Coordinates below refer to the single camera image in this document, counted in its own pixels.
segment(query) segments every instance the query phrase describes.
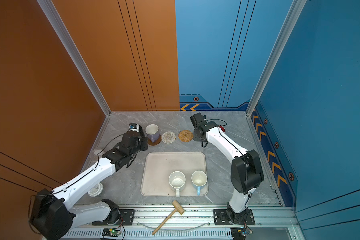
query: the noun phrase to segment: orange woven coaster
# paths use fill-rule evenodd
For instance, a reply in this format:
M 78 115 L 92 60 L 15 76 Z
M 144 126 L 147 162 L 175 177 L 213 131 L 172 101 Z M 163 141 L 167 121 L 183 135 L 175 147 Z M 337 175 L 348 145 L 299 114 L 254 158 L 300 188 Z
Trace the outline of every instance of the orange woven coaster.
M 179 139 L 182 142 L 189 142 L 193 139 L 193 133 L 189 130 L 179 132 Z

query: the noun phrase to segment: black mounting plate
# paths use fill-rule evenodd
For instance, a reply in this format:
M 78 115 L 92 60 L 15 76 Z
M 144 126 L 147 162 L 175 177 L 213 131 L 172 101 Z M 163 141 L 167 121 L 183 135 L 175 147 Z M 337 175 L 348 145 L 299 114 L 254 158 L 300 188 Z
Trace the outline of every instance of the black mounting plate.
M 135 217 L 134 209 L 119 209 L 121 215 L 123 216 L 123 226 L 131 226 L 133 219 Z M 119 226 L 121 224 L 121 219 L 118 219 L 115 223 L 108 223 L 107 221 L 96 221 L 92 222 L 93 226 L 109 225 L 109 226 Z
M 238 225 L 254 225 L 254 217 L 251 209 L 245 209 L 245 217 L 243 221 L 241 221 Z M 213 217 L 215 219 L 215 225 L 233 225 L 229 222 L 228 215 L 226 213 L 226 209 L 214 209 Z

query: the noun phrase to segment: beige tray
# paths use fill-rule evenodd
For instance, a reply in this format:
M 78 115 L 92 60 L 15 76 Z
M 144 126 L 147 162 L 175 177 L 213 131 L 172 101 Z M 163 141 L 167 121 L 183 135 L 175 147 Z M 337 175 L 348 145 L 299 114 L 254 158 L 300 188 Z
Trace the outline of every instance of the beige tray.
M 151 152 L 145 160 L 141 194 L 144 196 L 175 196 L 169 186 L 168 178 L 174 171 L 185 175 L 185 188 L 181 196 L 197 196 L 192 185 L 191 176 L 194 171 L 206 173 L 205 155 L 202 152 Z M 200 190 L 200 196 L 207 194 L 208 183 Z

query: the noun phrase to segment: brown coaster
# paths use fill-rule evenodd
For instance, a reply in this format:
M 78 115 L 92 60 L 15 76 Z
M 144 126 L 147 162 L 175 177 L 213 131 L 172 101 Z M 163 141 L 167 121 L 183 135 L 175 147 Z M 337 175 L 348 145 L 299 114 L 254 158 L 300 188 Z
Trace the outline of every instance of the brown coaster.
M 182 142 L 189 142 L 193 139 L 193 133 L 189 130 L 183 130 L 179 133 L 179 139 Z
M 161 142 L 161 135 L 158 136 L 158 140 L 155 141 L 155 142 L 152 142 L 150 139 L 148 139 L 148 144 L 151 145 L 151 146 L 156 146 L 160 142 Z

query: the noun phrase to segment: coaster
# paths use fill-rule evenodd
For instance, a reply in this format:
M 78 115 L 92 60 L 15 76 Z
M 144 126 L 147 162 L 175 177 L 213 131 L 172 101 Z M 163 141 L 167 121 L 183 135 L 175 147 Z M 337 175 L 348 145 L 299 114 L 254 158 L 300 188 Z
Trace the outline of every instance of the coaster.
M 148 139 L 148 145 L 151 145 L 151 146 L 156 146 L 160 142 L 161 142 L 161 135 L 158 136 L 158 140 L 155 142 L 152 142 L 150 139 Z
M 176 135 L 174 132 L 164 132 L 163 133 L 163 137 L 162 137 L 162 140 L 164 143 L 173 143 L 175 140 L 176 140 Z
M 183 130 L 179 133 L 179 139 L 182 142 L 189 142 L 193 139 L 193 133 L 189 130 Z

